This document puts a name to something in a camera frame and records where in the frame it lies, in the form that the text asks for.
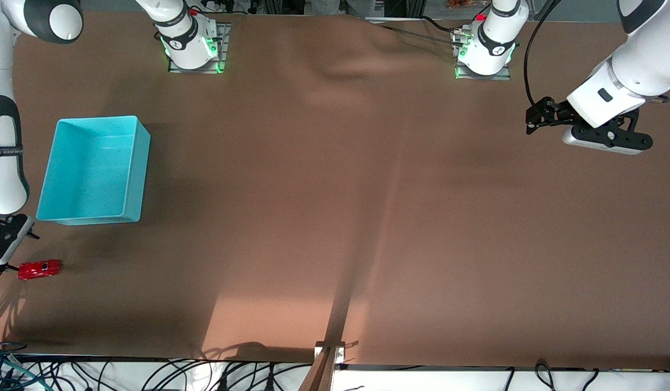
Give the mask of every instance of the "robotic arm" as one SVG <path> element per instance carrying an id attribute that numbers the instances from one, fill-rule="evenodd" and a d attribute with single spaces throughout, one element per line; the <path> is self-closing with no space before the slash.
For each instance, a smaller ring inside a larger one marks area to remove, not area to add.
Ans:
<path id="1" fill-rule="evenodd" d="M 177 67 L 193 70 L 218 56 L 216 23 L 193 15 L 184 0 L 137 0 L 154 21 Z M 84 25 L 79 0 L 0 0 L 0 273 L 26 237 L 33 219 L 12 216 L 29 199 L 24 176 L 22 129 L 12 88 L 12 56 L 21 33 L 68 44 Z"/>
<path id="2" fill-rule="evenodd" d="M 526 112 L 527 133 L 570 124 L 564 143 L 621 154 L 650 148 L 634 132 L 638 108 L 670 90 L 670 0 L 618 0 L 628 39 L 565 102 L 545 97 Z M 620 126 L 629 122 L 627 129 Z"/>
<path id="3" fill-rule="evenodd" d="M 214 20 L 191 15 L 183 0 L 136 0 L 154 21 L 166 52 L 178 67 L 193 70 L 203 67 L 217 55 Z"/>
<path id="4" fill-rule="evenodd" d="M 486 20 L 471 24 L 472 37 L 467 50 L 458 60 L 473 72 L 491 75 L 499 72 L 511 59 L 516 37 L 528 20 L 526 0 L 493 0 Z"/>
<path id="5" fill-rule="evenodd" d="M 0 217 L 20 210 L 29 199 L 22 165 L 22 129 L 12 88 L 12 55 L 17 37 L 27 33 L 67 44 L 82 30 L 77 0 L 0 0 Z"/>

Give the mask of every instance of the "teal plastic bin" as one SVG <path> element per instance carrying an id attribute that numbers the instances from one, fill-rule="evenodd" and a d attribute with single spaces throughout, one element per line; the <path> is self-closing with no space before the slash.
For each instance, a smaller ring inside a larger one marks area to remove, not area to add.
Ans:
<path id="1" fill-rule="evenodd" d="M 37 219 L 63 225 L 139 221 L 149 140 L 136 116 L 60 119 Z"/>

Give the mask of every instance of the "mounting plate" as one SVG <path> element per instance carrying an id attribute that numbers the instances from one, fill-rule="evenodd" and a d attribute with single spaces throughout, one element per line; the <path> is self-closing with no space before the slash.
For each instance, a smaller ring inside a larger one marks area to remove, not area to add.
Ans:
<path id="1" fill-rule="evenodd" d="M 218 74 L 224 72 L 226 65 L 226 51 L 229 49 L 229 38 L 231 36 L 231 23 L 217 23 L 215 20 L 209 19 L 206 26 L 208 37 L 208 47 L 211 50 L 216 50 L 217 55 L 212 57 L 205 65 L 187 70 L 179 67 L 169 58 L 168 71 L 171 73 L 194 73 L 194 74 Z"/>
<path id="2" fill-rule="evenodd" d="M 315 349 L 313 349 L 313 358 L 318 357 L 325 346 L 327 346 L 325 342 L 316 342 Z M 335 348 L 335 364 L 343 364 L 345 362 L 345 342 L 340 342 L 333 348 Z"/>
<path id="3" fill-rule="evenodd" d="M 511 80 L 511 74 L 509 73 L 509 64 L 504 64 L 502 69 L 496 74 L 491 74 L 486 76 L 484 74 L 477 74 L 467 67 L 463 62 L 459 61 L 458 58 L 460 53 L 467 49 L 467 45 L 472 42 L 472 26 L 469 24 L 464 24 L 463 27 L 455 29 L 454 32 L 450 33 L 451 40 L 453 42 L 460 42 L 465 46 L 454 46 L 453 47 L 453 58 L 456 67 L 456 79 L 472 79 L 472 80 L 497 80 L 497 81 L 509 81 Z"/>

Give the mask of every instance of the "brown table surface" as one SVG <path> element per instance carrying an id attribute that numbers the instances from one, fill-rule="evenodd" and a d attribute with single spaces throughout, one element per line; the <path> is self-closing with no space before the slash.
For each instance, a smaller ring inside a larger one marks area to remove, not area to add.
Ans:
<path id="1" fill-rule="evenodd" d="M 0 278 L 0 339 L 308 361 L 342 337 L 352 363 L 670 367 L 670 104 L 642 109 L 653 149 L 599 153 L 524 134 L 523 47 L 511 82 L 456 80 L 444 44 L 354 18 L 234 17 L 226 72 L 178 75 L 146 15 L 85 19 L 73 45 L 17 43 L 24 212 L 58 119 L 134 114 L 142 219 L 38 223 L 14 263 L 64 271 Z M 536 99 L 624 37 L 545 25 Z"/>

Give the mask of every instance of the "red toy car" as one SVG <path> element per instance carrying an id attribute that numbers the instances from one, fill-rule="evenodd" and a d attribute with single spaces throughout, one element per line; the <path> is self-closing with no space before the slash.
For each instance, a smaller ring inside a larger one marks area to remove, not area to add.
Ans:
<path id="1" fill-rule="evenodd" d="M 60 272 L 59 260 L 44 260 L 27 262 L 19 265 L 20 280 L 32 280 L 34 278 L 50 277 Z"/>

